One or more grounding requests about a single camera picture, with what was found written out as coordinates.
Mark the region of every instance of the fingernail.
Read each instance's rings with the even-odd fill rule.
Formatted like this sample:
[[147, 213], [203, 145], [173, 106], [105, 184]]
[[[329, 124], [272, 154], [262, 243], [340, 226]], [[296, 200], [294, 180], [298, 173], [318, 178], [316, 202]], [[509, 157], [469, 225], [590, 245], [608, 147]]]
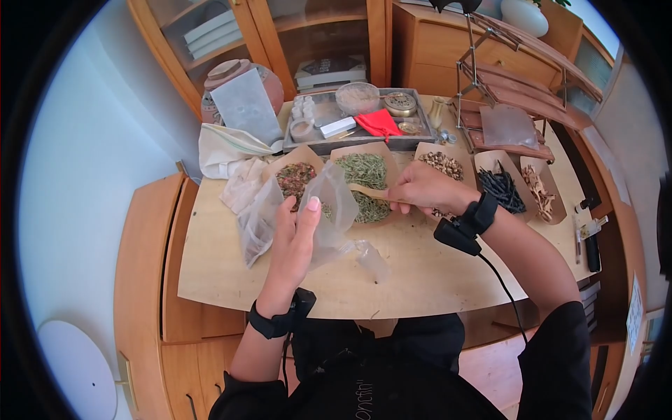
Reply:
[[306, 205], [308, 210], [311, 212], [316, 212], [320, 208], [320, 199], [317, 196], [310, 197], [308, 204]]

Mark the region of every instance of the black wrist strap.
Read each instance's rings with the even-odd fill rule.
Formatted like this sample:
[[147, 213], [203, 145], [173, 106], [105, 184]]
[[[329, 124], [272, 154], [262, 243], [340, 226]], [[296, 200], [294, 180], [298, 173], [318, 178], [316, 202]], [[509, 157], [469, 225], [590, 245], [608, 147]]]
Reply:
[[270, 319], [264, 318], [257, 312], [257, 301], [252, 304], [247, 320], [252, 328], [259, 331], [266, 339], [284, 337], [289, 333], [292, 326], [294, 313], [290, 309], [284, 315], [274, 315]]
[[478, 202], [469, 204], [463, 215], [450, 221], [441, 219], [434, 230], [434, 239], [467, 254], [478, 255], [480, 245], [476, 236], [483, 234], [495, 221], [498, 204], [495, 197], [484, 192]]
[[284, 337], [299, 328], [316, 301], [317, 298], [313, 292], [297, 288], [286, 314], [274, 315], [270, 319], [264, 318], [257, 312], [257, 301], [255, 300], [247, 315], [247, 320], [252, 328], [259, 331], [266, 339]]

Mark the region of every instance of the black cable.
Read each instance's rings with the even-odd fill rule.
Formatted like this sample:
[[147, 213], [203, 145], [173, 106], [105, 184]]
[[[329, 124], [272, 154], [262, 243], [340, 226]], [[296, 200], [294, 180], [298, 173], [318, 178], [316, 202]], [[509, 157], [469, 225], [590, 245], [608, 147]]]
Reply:
[[285, 367], [287, 363], [287, 347], [290, 346], [290, 334], [287, 333], [287, 338], [285, 339], [285, 342], [282, 344], [282, 376], [285, 378], [285, 391], [287, 392], [287, 397], [290, 396], [290, 387], [287, 382], [287, 368]]
[[497, 269], [495, 268], [495, 266], [490, 261], [488, 261], [488, 259], [486, 257], [483, 257], [482, 254], [478, 254], [478, 256], [483, 261], [485, 261], [485, 263], [487, 265], [489, 265], [491, 269], [493, 269], [493, 271], [497, 275], [497, 278], [499, 279], [499, 283], [504, 288], [504, 291], [506, 292], [506, 295], [509, 297], [509, 299], [511, 299], [511, 304], [513, 305], [513, 311], [515, 312], [515, 318], [518, 321], [518, 327], [520, 327], [520, 333], [523, 335], [523, 340], [525, 341], [525, 344], [527, 345], [528, 344], [528, 338], [525, 336], [525, 330], [523, 329], [523, 323], [520, 322], [520, 315], [518, 315], [518, 308], [515, 305], [515, 301], [513, 300], [513, 296], [511, 296], [511, 294], [509, 293], [509, 289], [507, 289], [506, 286], [504, 285], [504, 280], [502, 280], [502, 276], [499, 275], [499, 272], [497, 272]]

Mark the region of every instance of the left hand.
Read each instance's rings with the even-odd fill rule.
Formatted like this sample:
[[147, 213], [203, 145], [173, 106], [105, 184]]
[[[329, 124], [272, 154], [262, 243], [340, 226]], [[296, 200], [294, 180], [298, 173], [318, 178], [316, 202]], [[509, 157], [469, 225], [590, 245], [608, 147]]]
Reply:
[[312, 197], [300, 214], [291, 213], [295, 203], [296, 197], [287, 197], [276, 212], [271, 264], [257, 299], [257, 312], [265, 317], [262, 311], [267, 314], [287, 312], [294, 291], [308, 273], [312, 257], [312, 235], [320, 222], [322, 206], [319, 198]]

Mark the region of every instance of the black shirt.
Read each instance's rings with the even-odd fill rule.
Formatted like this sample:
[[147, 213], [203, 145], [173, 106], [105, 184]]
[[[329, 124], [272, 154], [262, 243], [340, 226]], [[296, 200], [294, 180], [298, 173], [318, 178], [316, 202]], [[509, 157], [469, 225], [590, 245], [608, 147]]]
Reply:
[[[590, 419], [589, 336], [583, 305], [566, 303], [541, 324], [518, 356], [523, 378], [518, 419]], [[504, 419], [458, 375], [418, 361], [349, 361], [301, 382], [240, 382], [224, 373], [209, 420]]]

